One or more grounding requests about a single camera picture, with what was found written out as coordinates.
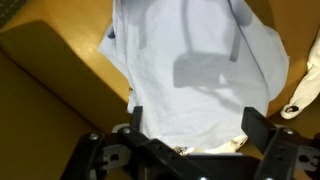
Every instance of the white cloth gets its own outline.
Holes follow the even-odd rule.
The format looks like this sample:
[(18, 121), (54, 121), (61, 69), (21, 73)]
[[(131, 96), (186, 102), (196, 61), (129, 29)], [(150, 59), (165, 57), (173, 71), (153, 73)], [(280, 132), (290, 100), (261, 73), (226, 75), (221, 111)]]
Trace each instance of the white cloth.
[(99, 50), (133, 89), (128, 111), (143, 106), (142, 132), (173, 148), (237, 150), (244, 107), (265, 115), (286, 81), (277, 33), (243, 0), (113, 2)]
[(320, 30), (309, 53), (307, 65), (307, 75), (301, 80), (289, 104), (281, 111), (281, 116), (285, 119), (292, 119), (300, 114), (320, 92)]

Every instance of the white garment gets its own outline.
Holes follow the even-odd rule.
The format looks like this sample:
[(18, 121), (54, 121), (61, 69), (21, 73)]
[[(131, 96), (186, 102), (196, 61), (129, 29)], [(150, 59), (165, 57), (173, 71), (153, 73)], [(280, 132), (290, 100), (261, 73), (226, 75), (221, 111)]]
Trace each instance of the white garment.
[(300, 114), (316, 99), (320, 92), (320, 29), (309, 53), (307, 65), (307, 75), (298, 85), (289, 104), (285, 105), (281, 111), (281, 115), (285, 119), (291, 119)]
[(279, 36), (243, 0), (114, 0), (99, 50), (133, 88), (128, 111), (143, 106), (142, 132), (197, 152), (237, 150), (244, 107), (265, 115), (288, 71)]

